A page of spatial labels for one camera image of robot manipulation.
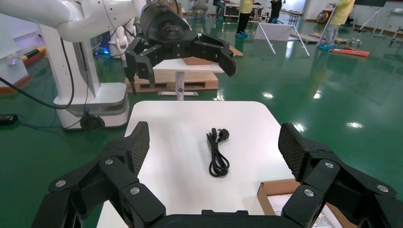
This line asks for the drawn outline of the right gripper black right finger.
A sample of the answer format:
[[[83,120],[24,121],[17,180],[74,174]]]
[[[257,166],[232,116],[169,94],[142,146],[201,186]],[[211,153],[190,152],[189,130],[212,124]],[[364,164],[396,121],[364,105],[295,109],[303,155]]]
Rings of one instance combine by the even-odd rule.
[[[358,228],[400,228],[403,203],[388,184],[344,163],[326,144],[281,125],[278,149],[299,186],[281,215],[310,228],[326,204]]]

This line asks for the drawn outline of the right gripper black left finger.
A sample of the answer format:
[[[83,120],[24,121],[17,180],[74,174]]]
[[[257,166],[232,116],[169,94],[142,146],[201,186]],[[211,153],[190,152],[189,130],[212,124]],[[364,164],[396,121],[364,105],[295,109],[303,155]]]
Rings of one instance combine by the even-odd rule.
[[[128,227],[151,227],[166,208],[138,179],[149,146],[147,122],[110,141],[91,162],[49,184],[32,226],[81,228],[97,206],[109,201]]]

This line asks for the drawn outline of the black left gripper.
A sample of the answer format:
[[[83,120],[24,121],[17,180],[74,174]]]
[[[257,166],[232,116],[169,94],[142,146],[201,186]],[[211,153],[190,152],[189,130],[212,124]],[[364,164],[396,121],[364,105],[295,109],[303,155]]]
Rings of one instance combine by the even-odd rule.
[[[227,76],[234,76],[236,61],[229,42],[207,33],[198,37],[169,6],[157,3],[146,6],[140,25],[145,39],[135,38],[125,51],[125,76],[131,88],[135,88],[135,76],[147,80],[154,88],[154,66],[166,59],[191,56],[217,63]]]

